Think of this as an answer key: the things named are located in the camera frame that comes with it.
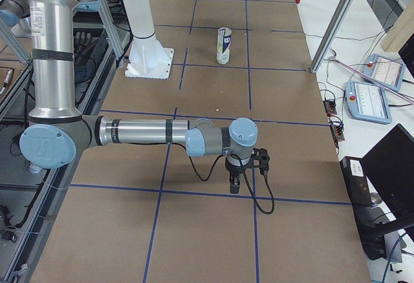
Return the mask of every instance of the metal rod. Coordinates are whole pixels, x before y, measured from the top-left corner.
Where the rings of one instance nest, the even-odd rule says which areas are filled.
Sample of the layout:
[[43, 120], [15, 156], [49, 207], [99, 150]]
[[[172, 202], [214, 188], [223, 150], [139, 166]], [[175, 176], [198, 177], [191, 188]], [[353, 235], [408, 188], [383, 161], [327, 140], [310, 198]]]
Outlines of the metal rod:
[[361, 76], [364, 80], [369, 81], [369, 82], [371, 82], [371, 83], [375, 84], [376, 86], [383, 88], [384, 90], [386, 90], [386, 91], [388, 91], [388, 92], [390, 92], [390, 93], [392, 93], [392, 94], [396, 95], [396, 96], [397, 96], [397, 97], [399, 97], [400, 99], [403, 99], [404, 101], [406, 101], [406, 102], [408, 102], [408, 103], [410, 103], [410, 104], [414, 104], [414, 100], [413, 100], [413, 99], [408, 98], [408, 97], [406, 97], [405, 95], [403, 95], [403, 94], [401, 94], [401, 93], [399, 93], [399, 92], [397, 92], [397, 91], [394, 91], [394, 90], [392, 90], [392, 89], [388, 88], [387, 86], [385, 86], [385, 85], [384, 85], [384, 84], [382, 84], [381, 82], [379, 82], [379, 81], [377, 81], [377, 80], [375, 80], [375, 79], [373, 79], [373, 78], [370, 78], [368, 75], [366, 75], [366, 74], [364, 74], [364, 73], [362, 73], [362, 72], [360, 72], [360, 71], [356, 70], [356, 69], [355, 69], [355, 68], [353, 68], [353, 67], [350, 67], [349, 65], [346, 65], [345, 63], [343, 63], [343, 62], [341, 62], [341, 61], [339, 61], [339, 60], [335, 59], [334, 57], [331, 57], [331, 58], [329, 58], [328, 60], [329, 60], [329, 61], [333, 61], [333, 62], [335, 62], [335, 63], [337, 63], [337, 64], [339, 64], [339, 65], [341, 65], [341, 66], [343, 66], [343, 67], [345, 67], [345, 68], [347, 68], [347, 69], [349, 69], [349, 70], [351, 70], [351, 71], [352, 71], [352, 72], [354, 72], [354, 73], [357, 73], [357, 74], [358, 74], [358, 75], [360, 75], [360, 76]]
[[322, 38], [322, 41], [318, 47], [318, 50], [315, 53], [312, 65], [310, 66], [310, 72], [316, 73], [319, 69], [322, 61], [331, 47], [331, 44], [335, 38], [335, 35], [349, 9], [353, 0], [340, 0], [338, 6], [336, 7], [335, 13], [332, 16], [331, 22], [329, 23], [328, 28], [326, 29], [325, 35]]
[[398, 231], [400, 229], [409, 228], [414, 225], [414, 214], [398, 218], [391, 222], [379, 225], [367, 231], [362, 231], [360, 233], [361, 240], [371, 240], [378, 236], [384, 236], [388, 233]]
[[5, 25], [5, 23], [0, 19], [0, 36], [4, 39], [7, 45], [13, 50], [17, 57], [19, 57], [20, 62], [30, 63], [32, 58], [30, 57], [27, 50], [19, 42], [19, 40], [14, 36], [12, 31]]
[[106, 0], [101, 0], [99, 15], [102, 19], [103, 26], [105, 27], [106, 33], [108, 35], [109, 42], [111, 42], [111, 46], [114, 50], [116, 59], [119, 60], [121, 59], [124, 50], [122, 48], [121, 40], [114, 25], [111, 11], [109, 10], [108, 3]]

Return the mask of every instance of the blue joint cap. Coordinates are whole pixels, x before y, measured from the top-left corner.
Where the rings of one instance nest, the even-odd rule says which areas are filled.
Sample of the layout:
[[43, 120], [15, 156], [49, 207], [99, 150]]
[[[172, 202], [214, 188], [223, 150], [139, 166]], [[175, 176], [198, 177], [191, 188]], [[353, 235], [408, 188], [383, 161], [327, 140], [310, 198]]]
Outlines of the blue joint cap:
[[77, 12], [97, 12], [101, 8], [101, 0], [93, 2], [81, 2], [75, 8]]
[[190, 157], [201, 157], [206, 152], [204, 137], [199, 129], [186, 131], [186, 150]]
[[252, 147], [257, 141], [257, 126], [248, 118], [234, 120], [229, 129], [234, 142], [244, 147]]
[[0, 10], [0, 19], [5, 23], [6, 26], [16, 25], [20, 18], [8, 10]]
[[55, 169], [76, 156], [72, 138], [63, 130], [37, 124], [27, 128], [20, 137], [20, 150], [25, 158], [44, 169]]

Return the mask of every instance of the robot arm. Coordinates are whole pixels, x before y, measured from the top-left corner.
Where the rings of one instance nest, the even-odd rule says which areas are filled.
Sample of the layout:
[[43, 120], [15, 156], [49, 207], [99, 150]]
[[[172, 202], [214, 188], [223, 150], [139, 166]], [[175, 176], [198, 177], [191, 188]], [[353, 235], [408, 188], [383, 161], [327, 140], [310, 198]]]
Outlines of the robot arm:
[[29, 15], [26, 0], [0, 0], [0, 19], [6, 26], [14, 26]]
[[32, 56], [36, 106], [30, 127], [20, 139], [23, 155], [34, 164], [53, 169], [70, 163], [89, 147], [108, 143], [185, 143], [189, 156], [226, 156], [230, 180], [237, 186], [245, 167], [260, 156], [254, 145], [257, 127], [239, 118], [217, 128], [208, 120], [111, 120], [84, 116], [74, 104], [72, 13], [80, 1], [28, 0], [32, 21]]

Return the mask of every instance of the white pillar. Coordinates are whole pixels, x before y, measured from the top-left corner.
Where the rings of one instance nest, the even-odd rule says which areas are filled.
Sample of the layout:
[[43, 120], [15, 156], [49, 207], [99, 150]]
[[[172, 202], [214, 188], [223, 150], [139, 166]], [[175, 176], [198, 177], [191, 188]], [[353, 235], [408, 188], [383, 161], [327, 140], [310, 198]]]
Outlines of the white pillar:
[[167, 79], [174, 54], [155, 35], [149, 0], [124, 0], [134, 40], [125, 75], [132, 78]]

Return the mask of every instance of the electronic device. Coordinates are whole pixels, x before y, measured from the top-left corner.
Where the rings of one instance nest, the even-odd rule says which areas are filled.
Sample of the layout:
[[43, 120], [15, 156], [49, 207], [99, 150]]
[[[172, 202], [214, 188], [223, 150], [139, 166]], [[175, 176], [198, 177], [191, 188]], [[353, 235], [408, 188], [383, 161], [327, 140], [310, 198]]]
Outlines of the electronic device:
[[385, 86], [395, 91], [400, 90], [406, 65], [402, 61], [396, 61], [378, 54], [369, 57], [364, 67], [364, 74], [380, 81]]
[[345, 156], [340, 162], [348, 196], [353, 205], [371, 207], [367, 177], [362, 170], [360, 158]]
[[392, 122], [384, 89], [367, 82], [349, 81], [345, 98], [353, 118], [374, 123]]
[[414, 227], [407, 227], [414, 225], [413, 157], [414, 138], [398, 124], [361, 159], [361, 166], [397, 218], [391, 222], [396, 225], [394, 229], [406, 228], [414, 240]]

